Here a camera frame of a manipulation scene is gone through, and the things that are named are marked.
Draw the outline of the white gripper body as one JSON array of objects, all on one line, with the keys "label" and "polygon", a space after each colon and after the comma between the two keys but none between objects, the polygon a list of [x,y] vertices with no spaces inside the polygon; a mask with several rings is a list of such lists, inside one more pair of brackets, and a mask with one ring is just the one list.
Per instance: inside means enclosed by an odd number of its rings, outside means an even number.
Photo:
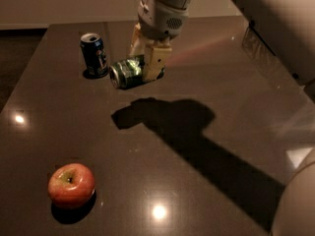
[{"label": "white gripper body", "polygon": [[146,38],[175,38],[181,33],[187,18],[187,10],[176,9],[158,0],[140,0],[138,19]]}]

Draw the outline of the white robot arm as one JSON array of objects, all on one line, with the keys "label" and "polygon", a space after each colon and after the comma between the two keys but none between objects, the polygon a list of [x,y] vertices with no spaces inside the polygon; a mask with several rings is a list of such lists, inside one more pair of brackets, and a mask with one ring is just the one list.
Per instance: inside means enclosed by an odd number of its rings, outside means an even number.
[{"label": "white robot arm", "polygon": [[118,114],[132,235],[269,236],[315,146],[313,0],[200,0]]}]

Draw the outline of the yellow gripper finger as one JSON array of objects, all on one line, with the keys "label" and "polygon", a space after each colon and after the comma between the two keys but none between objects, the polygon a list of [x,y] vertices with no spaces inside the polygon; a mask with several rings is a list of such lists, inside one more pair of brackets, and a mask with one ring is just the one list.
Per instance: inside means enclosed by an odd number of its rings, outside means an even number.
[{"label": "yellow gripper finger", "polygon": [[139,23],[134,25],[129,56],[135,57],[145,53],[146,38],[143,36],[142,28]]},{"label": "yellow gripper finger", "polygon": [[169,38],[153,40],[145,45],[142,80],[144,82],[155,81],[170,56],[172,48]]}]

